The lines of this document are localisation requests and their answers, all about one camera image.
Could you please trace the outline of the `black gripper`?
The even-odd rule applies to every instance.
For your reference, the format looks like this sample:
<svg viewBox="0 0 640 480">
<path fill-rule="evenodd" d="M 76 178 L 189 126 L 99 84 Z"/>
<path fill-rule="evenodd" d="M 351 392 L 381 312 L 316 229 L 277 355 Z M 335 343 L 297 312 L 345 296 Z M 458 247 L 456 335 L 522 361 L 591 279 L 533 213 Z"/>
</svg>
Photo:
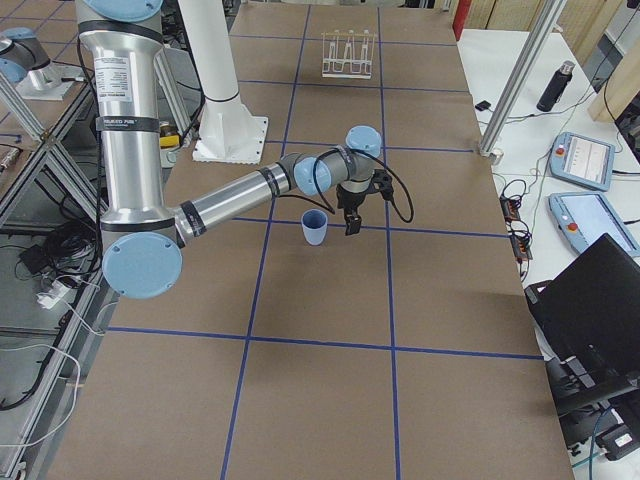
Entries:
<svg viewBox="0 0 640 480">
<path fill-rule="evenodd" d="M 371 179 L 366 181 L 345 181 L 336 186 L 338 208 L 343 211 L 345 235 L 356 235 L 361 229 L 361 216 L 358 208 L 367 195 L 374 194 L 375 187 Z"/>
</svg>

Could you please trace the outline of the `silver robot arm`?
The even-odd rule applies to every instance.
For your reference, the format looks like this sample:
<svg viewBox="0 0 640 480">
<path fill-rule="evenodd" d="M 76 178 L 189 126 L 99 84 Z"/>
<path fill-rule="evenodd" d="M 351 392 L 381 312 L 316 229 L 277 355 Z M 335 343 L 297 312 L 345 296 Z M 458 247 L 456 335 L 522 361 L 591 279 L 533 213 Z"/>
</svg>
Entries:
<svg viewBox="0 0 640 480">
<path fill-rule="evenodd" d="M 223 7 L 218 1 L 179 5 L 204 111 L 194 156 L 199 161 L 257 164 L 268 121 L 243 104 Z M 80 42 L 94 62 L 109 207 L 100 225 L 102 271 L 122 296 L 148 299 L 178 280 L 182 247 L 209 228 L 292 190 L 316 195 L 336 189 L 347 200 L 349 233 L 375 175 L 380 133 L 353 127 L 343 144 L 315 157 L 285 156 L 176 208 L 164 202 L 156 62 L 163 49 L 157 1 L 80 1 Z"/>
</svg>

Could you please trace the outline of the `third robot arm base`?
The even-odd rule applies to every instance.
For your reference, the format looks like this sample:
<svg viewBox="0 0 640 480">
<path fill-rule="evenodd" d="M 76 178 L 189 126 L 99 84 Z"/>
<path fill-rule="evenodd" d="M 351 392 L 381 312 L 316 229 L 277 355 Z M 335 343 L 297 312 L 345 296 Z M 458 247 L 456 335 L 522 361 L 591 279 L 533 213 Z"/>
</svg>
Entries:
<svg viewBox="0 0 640 480">
<path fill-rule="evenodd" d="M 27 27 L 1 32 L 1 73 L 25 100 L 62 101 L 75 81 L 64 81 L 63 69 Z"/>
</svg>

